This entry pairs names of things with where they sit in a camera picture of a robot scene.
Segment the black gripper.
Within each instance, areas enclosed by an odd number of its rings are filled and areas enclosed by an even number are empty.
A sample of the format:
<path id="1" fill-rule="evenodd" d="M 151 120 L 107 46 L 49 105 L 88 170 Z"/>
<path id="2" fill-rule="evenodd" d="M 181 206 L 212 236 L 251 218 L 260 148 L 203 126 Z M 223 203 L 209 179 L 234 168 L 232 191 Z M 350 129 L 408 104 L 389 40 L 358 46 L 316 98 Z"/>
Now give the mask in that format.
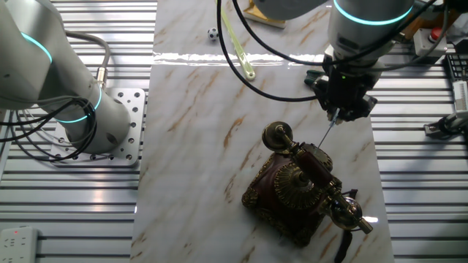
<path id="1" fill-rule="evenodd" d="M 354 75 L 332 68 L 313 82 L 321 108 L 329 114 L 338 109 L 339 119 L 349 122 L 367 118 L 378 100 L 366 93 L 374 87 L 374 76 Z"/>

